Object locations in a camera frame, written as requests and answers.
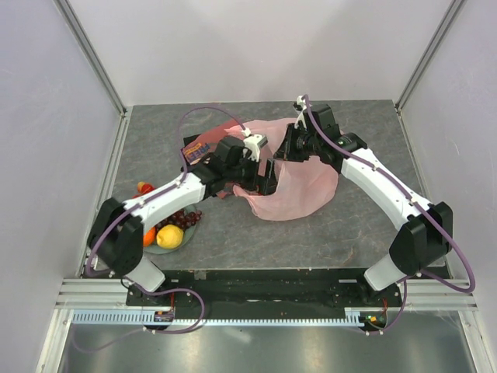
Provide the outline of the pink plastic bag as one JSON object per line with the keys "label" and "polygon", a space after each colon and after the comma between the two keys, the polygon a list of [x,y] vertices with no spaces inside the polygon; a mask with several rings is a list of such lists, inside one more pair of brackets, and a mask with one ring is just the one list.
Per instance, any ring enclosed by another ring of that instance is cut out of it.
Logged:
{"label": "pink plastic bag", "polygon": [[[253,134],[266,136],[268,143],[261,151],[259,172],[263,174],[266,160],[273,156],[283,141],[287,125],[294,118],[278,120],[251,120],[244,123]],[[325,206],[334,196],[339,175],[330,166],[312,156],[305,162],[275,162],[276,191],[263,196],[248,192],[239,186],[228,184],[218,196],[240,197],[245,200],[252,213],[265,221],[289,221],[307,217]]]}

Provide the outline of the small red yellow peach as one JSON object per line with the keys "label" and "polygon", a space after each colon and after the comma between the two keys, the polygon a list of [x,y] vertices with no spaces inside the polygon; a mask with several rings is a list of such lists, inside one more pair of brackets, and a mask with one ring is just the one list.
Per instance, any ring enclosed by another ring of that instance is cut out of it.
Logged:
{"label": "small red yellow peach", "polygon": [[133,195],[133,199],[138,198],[138,197],[143,197],[144,195],[146,195],[154,190],[155,190],[155,187],[152,184],[140,181],[137,184],[137,192],[135,195]]}

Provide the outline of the orange fruit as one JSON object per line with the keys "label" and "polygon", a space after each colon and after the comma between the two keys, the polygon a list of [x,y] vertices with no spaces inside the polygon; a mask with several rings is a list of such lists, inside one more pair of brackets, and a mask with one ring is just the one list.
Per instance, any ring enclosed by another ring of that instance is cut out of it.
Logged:
{"label": "orange fruit", "polygon": [[148,247],[155,242],[156,237],[156,228],[152,227],[147,233],[143,236],[143,247]]}

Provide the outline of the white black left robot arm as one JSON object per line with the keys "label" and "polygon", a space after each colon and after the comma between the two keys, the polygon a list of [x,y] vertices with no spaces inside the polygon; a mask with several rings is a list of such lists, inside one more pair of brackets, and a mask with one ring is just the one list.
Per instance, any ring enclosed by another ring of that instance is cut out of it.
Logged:
{"label": "white black left robot arm", "polygon": [[100,258],[118,277],[134,282],[151,304],[164,305],[171,288],[165,275],[144,256],[144,234],[177,211],[220,193],[228,183],[274,193],[277,181],[272,159],[267,160],[264,175],[259,175],[267,143],[261,134],[243,139],[228,135],[213,152],[185,166],[182,174],[164,186],[124,202],[113,197],[105,200],[87,238],[90,255]]}

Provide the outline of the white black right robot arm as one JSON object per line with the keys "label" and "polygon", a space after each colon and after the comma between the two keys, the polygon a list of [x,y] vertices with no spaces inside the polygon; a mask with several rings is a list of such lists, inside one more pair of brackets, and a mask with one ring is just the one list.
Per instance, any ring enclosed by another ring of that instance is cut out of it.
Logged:
{"label": "white black right robot arm", "polygon": [[432,204],[387,170],[354,133],[343,134],[329,105],[294,103],[298,116],[287,125],[275,159],[305,162],[312,156],[355,183],[388,216],[397,230],[388,254],[368,268],[356,286],[357,300],[375,305],[384,289],[426,269],[451,250],[453,212]]}

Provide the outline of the dark red grape bunch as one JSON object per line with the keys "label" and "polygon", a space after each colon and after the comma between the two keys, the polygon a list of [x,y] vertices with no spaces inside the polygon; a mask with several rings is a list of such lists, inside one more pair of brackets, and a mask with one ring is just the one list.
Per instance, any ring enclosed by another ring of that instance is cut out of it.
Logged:
{"label": "dark red grape bunch", "polygon": [[168,216],[167,218],[161,220],[155,226],[155,228],[157,230],[160,230],[161,228],[164,228],[166,225],[174,225],[175,227],[181,228],[183,231],[185,231],[188,228],[193,227],[196,223],[198,223],[202,218],[202,216],[203,212],[201,210],[187,211],[186,209],[182,209]]}

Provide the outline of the grey green plate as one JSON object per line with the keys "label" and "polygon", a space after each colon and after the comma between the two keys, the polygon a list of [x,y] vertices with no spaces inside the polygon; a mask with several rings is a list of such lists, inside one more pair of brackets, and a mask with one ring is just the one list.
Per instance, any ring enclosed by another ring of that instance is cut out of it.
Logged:
{"label": "grey green plate", "polygon": [[[174,221],[173,217],[167,217],[167,218],[163,219],[155,226],[156,232],[158,232],[160,228],[164,228],[167,223],[173,223],[173,221]],[[174,249],[162,248],[156,243],[156,241],[154,241],[151,245],[144,247],[144,251],[146,253],[156,254],[156,255],[172,253],[172,252],[182,248],[183,246],[185,246],[188,243],[188,241],[191,240],[191,238],[193,237],[193,233],[195,231],[196,231],[195,225],[191,225],[190,227],[185,228],[183,230],[183,238],[182,238],[181,244]]]}

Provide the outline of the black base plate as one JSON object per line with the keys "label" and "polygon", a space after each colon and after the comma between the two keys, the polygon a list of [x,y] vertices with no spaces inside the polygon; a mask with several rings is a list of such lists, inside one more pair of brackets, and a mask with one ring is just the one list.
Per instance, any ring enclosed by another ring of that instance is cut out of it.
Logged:
{"label": "black base plate", "polygon": [[362,268],[167,270],[163,290],[197,292],[206,319],[324,319],[347,308],[383,310],[401,305],[391,285],[378,293],[358,283]]}

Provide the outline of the front aluminium rail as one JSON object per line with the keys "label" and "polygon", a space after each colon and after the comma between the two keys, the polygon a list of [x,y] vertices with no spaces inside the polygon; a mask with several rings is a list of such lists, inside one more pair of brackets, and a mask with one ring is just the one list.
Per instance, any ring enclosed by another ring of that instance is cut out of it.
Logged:
{"label": "front aluminium rail", "polygon": [[407,296],[406,305],[418,310],[465,310],[474,309],[473,295],[459,293],[428,279],[410,280],[406,287],[394,285],[378,295],[364,295],[358,284],[351,280],[242,280],[242,279],[188,279],[172,281],[186,288],[186,292],[175,292],[171,300],[165,295],[146,295],[135,286],[124,288],[119,281],[112,280],[65,280],[57,297],[58,308],[123,308],[166,307],[174,305],[188,309],[195,302],[197,292],[206,305],[216,303],[230,305],[248,304],[311,304],[330,306],[334,309],[379,309],[386,305],[395,309]]}

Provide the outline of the right aluminium frame post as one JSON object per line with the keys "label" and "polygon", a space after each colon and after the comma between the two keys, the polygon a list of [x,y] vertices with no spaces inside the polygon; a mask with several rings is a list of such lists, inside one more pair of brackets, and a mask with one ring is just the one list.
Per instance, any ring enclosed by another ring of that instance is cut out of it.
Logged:
{"label": "right aluminium frame post", "polygon": [[455,23],[459,13],[466,3],[466,0],[452,0],[448,5],[447,10],[443,14],[442,19],[423,51],[421,58],[411,73],[405,87],[401,91],[399,98],[395,102],[394,106],[398,115],[401,115],[401,112],[405,108],[416,87],[421,82],[427,68],[430,66],[437,51],[440,49],[444,39],[450,32],[452,25]]}

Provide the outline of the aluminium frame post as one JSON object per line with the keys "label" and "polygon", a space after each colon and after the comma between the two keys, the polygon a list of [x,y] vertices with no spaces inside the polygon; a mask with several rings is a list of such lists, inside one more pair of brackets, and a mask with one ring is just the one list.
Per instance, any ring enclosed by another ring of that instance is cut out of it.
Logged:
{"label": "aluminium frame post", "polygon": [[91,40],[85,32],[81,21],[79,20],[75,10],[73,9],[71,2],[68,0],[54,0],[54,4],[57,6],[58,10],[62,14],[64,21],[75,37],[78,45],[82,49],[83,54],[89,62],[92,70],[96,74],[97,79],[106,91],[106,94],[109,97],[111,103],[115,107],[116,111],[120,114],[120,116],[124,117],[127,113],[127,108],[123,103],[123,100],[120,98],[120,95],[117,92],[114,84],[111,82],[111,79],[106,69],[104,68],[98,54],[96,53]]}
{"label": "aluminium frame post", "polygon": [[437,51],[440,49],[444,39],[450,32],[452,25],[455,23],[459,13],[466,3],[466,0],[452,0],[448,5],[447,10],[443,14],[442,19],[423,51],[421,58],[411,73],[405,87],[401,91],[399,98],[395,102],[394,106],[398,115],[401,115],[401,112],[405,108],[416,87],[421,82],[427,68],[430,66]]}

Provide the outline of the left aluminium frame post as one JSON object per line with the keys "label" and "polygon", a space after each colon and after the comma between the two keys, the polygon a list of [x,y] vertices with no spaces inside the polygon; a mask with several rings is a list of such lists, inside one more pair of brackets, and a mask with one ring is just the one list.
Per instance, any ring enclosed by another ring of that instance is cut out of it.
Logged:
{"label": "left aluminium frame post", "polygon": [[98,54],[96,53],[91,40],[85,32],[81,21],[79,20],[75,10],[73,9],[71,2],[68,0],[54,0],[54,4],[57,6],[58,10],[62,14],[64,21],[75,37],[78,45],[82,49],[83,54],[89,62],[92,70],[96,74],[97,79],[106,91],[106,94],[109,97],[111,103],[115,107],[116,111],[120,114],[120,116],[124,117],[127,113],[127,108],[123,103],[123,100],[120,98],[120,95],[117,92],[114,84],[111,82],[111,79],[106,69],[104,68]]}

